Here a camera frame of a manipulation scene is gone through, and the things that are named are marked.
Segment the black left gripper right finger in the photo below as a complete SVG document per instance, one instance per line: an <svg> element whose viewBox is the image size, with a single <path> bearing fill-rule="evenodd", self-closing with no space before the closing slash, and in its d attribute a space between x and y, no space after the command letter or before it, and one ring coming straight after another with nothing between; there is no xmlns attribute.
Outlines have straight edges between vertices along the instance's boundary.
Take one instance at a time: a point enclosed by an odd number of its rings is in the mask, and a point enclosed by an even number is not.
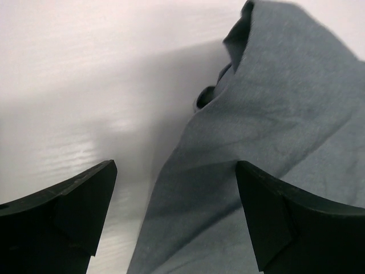
<svg viewBox="0 0 365 274"><path fill-rule="evenodd" d="M247 161L236 178L263 273L363 273L364 209L314 195Z"/></svg>

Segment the grey long sleeve shirt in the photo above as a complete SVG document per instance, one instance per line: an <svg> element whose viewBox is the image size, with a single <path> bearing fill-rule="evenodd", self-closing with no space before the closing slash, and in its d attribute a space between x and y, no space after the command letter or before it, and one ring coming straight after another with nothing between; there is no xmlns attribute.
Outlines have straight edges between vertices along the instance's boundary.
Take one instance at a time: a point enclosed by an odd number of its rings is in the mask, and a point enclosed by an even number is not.
<svg viewBox="0 0 365 274"><path fill-rule="evenodd" d="M155 183L129 273L257 273L235 175L246 160L364 206L364 63L291 3L247 1L230 63Z"/></svg>

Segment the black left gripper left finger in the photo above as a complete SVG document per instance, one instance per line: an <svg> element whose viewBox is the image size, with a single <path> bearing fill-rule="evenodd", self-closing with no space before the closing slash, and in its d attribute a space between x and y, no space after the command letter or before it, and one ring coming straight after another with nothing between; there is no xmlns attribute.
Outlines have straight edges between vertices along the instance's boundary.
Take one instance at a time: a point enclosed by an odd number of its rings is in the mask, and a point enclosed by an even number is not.
<svg viewBox="0 0 365 274"><path fill-rule="evenodd" d="M116 182L113 160L1 204L1 273L86 273Z"/></svg>

